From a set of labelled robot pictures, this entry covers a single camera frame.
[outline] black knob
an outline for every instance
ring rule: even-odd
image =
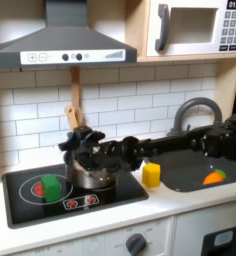
[[[76,54],[76,59],[77,60],[82,60],[82,55],[80,53]]]
[[[69,56],[68,56],[67,54],[63,54],[63,55],[62,55],[62,59],[63,59],[64,61],[68,61]]]
[[[134,234],[128,238],[126,247],[132,256],[136,256],[145,249],[146,239],[141,234]]]

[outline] yellow toy block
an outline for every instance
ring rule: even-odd
[[[148,163],[143,168],[142,182],[149,188],[159,187],[161,178],[161,166]]]

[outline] green object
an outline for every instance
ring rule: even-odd
[[[47,203],[61,199],[61,186],[55,175],[42,176],[42,188]]]
[[[215,170],[215,172],[219,173],[223,177],[223,180],[226,179],[226,174],[225,174],[224,171],[222,171],[222,170]]]

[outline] orange toy food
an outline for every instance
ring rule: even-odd
[[[210,173],[203,181],[203,185],[222,182],[226,179],[226,174],[221,170]]]

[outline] tile backsplash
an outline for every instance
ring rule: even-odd
[[[82,68],[86,123],[108,140],[164,137],[186,100],[214,99],[216,70],[217,63],[207,61]],[[62,112],[70,103],[68,69],[0,70],[0,166],[15,170],[62,162],[57,144],[69,131]],[[183,127],[211,122],[209,109],[197,106],[187,112]]]

